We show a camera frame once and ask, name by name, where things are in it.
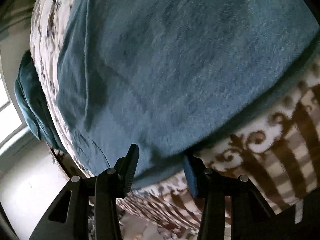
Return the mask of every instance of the patterned blanket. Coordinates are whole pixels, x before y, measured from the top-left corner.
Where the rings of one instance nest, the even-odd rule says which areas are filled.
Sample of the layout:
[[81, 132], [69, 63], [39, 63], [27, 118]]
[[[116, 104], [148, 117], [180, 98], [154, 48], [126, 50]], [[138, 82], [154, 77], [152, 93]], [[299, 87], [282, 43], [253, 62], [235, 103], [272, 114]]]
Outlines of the patterned blanket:
[[[66, 150], [77, 160], [68, 128], [55, 105], [59, 91], [57, 60], [74, 0], [37, 0], [31, 22], [30, 50], [46, 95], [49, 111]], [[207, 167], [237, 177], [246, 174], [276, 213], [318, 187], [320, 182], [320, 56], [305, 63], [298, 85], [259, 117], [196, 153]], [[117, 204], [128, 212], [161, 225], [178, 236], [199, 228], [203, 200], [193, 199], [183, 171], [134, 190]], [[226, 198], [226, 237], [230, 236], [230, 200]]]

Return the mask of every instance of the window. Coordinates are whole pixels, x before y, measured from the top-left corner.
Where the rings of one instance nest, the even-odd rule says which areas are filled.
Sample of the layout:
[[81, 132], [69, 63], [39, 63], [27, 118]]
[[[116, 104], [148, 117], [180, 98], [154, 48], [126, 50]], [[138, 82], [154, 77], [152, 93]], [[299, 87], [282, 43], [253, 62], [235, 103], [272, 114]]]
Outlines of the window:
[[21, 125], [20, 117], [10, 101], [0, 73], [0, 145], [5, 143]]

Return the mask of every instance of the window frame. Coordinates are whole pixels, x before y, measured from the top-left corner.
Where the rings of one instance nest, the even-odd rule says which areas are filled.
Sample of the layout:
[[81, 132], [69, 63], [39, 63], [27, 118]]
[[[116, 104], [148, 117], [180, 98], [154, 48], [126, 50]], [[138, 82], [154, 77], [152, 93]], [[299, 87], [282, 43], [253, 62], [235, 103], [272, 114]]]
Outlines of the window frame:
[[[13, 104], [11, 97], [9, 95], [8, 89], [7, 89], [7, 85], [5, 83], [5, 80], [3, 78], [2, 75], [2, 63], [1, 63], [1, 57], [0, 57], [0, 80], [3, 82], [4, 85], [4, 90], [7, 93], [7, 97], [8, 97], [8, 102], [6, 102], [3, 106], [0, 107], [0, 112], [2, 110], [4, 110], [6, 107], [8, 107], [10, 104]], [[20, 116], [19, 119], [21, 121], [21, 125], [19, 125], [13, 132], [11, 132], [9, 135], [7, 135], [2, 141], [0, 141], [0, 148], [4, 146], [4, 144], [6, 144], [16, 133], [20, 132], [23, 128], [25, 128], [25, 124], [23, 123], [23, 121], [21, 120]]]

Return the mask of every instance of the wall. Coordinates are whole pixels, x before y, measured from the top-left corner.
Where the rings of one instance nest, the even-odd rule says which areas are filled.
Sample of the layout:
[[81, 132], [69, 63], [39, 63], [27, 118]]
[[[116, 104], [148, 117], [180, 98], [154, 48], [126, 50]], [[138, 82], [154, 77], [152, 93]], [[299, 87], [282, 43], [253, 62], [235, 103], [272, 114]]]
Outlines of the wall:
[[14, 95], [14, 82], [17, 79], [22, 56], [29, 49], [30, 32], [31, 27], [28, 27], [18, 33], [13, 33], [0, 43], [0, 68], [2, 68], [0, 71], [23, 126], [26, 126], [26, 123]]

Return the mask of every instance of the metal pin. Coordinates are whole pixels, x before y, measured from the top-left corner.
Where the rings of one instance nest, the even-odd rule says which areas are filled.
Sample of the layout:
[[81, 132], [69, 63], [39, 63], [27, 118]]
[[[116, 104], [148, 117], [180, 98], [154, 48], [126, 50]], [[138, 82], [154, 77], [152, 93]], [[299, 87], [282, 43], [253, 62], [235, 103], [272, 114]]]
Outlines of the metal pin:
[[109, 175], [115, 174], [116, 173], [116, 169], [115, 168], [109, 168], [109, 169], [107, 169], [107, 173]]
[[212, 173], [213, 173], [213, 170], [210, 169], [210, 168], [206, 168], [206, 169], [204, 170], [204, 174], [210, 175], [210, 174], [212, 174]]
[[247, 182], [248, 180], [249, 180], [248, 176], [246, 176], [246, 175], [241, 175], [240, 176], [240, 181]]
[[80, 180], [80, 177], [79, 176], [73, 176], [72, 178], [71, 178], [71, 181], [72, 182], [78, 182]]

